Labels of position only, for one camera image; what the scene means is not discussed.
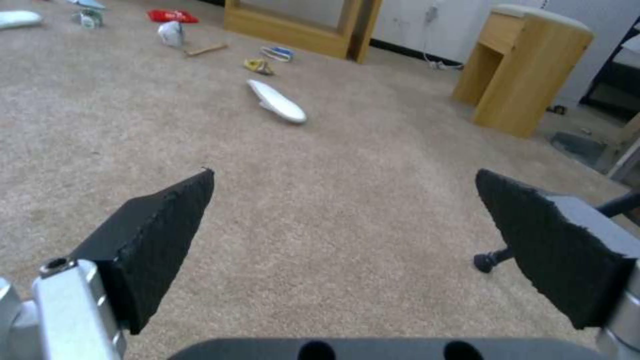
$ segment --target wooden stick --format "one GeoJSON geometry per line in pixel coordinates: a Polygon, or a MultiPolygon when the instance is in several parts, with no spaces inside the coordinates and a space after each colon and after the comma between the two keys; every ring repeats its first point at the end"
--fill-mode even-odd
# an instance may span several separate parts
{"type": "Polygon", "coordinates": [[[194,50],[194,51],[185,50],[184,54],[186,56],[196,56],[196,55],[208,53],[209,51],[218,51],[218,50],[226,49],[228,47],[229,47],[229,45],[227,45],[227,44],[217,44],[217,45],[213,45],[213,46],[210,46],[210,47],[205,47],[204,49],[200,49],[200,50],[194,50]]]}

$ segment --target power outlet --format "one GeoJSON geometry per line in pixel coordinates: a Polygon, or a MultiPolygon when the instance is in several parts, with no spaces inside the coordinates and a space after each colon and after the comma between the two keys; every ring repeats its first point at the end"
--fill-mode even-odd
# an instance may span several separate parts
{"type": "Polygon", "coordinates": [[[424,14],[425,24],[430,24],[438,17],[438,9],[444,0],[434,0],[424,14]]]}
{"type": "Polygon", "coordinates": [[[427,12],[424,14],[424,22],[429,24],[438,17],[438,6],[435,4],[429,6],[427,12]]]}

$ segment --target wooden stool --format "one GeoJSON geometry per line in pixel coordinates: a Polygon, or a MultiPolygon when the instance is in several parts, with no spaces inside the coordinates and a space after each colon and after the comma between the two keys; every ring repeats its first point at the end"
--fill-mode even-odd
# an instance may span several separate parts
{"type": "Polygon", "coordinates": [[[225,29],[363,63],[382,0],[344,0],[336,28],[243,4],[225,3],[225,29]]]}
{"type": "Polygon", "coordinates": [[[592,39],[579,21],[527,6],[498,5],[453,97],[477,105],[477,125],[529,137],[592,39]]]}

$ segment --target white wall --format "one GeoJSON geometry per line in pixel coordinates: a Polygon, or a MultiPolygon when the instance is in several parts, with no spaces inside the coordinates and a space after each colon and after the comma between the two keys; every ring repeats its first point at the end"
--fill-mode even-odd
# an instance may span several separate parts
{"type": "Polygon", "coordinates": [[[241,2],[336,27],[344,0],[241,0],[241,2]]]}
{"type": "Polygon", "coordinates": [[[543,0],[440,0],[438,17],[427,25],[425,13],[435,1],[384,1],[373,37],[464,63],[473,50],[493,3],[539,7],[543,2],[543,0]]]}

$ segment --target red package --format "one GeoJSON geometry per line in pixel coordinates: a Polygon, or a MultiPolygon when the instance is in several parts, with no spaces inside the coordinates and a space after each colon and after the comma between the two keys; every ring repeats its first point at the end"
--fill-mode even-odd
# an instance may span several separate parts
{"type": "Polygon", "coordinates": [[[198,18],[182,10],[151,10],[147,12],[149,19],[155,22],[198,22],[198,18]]]}

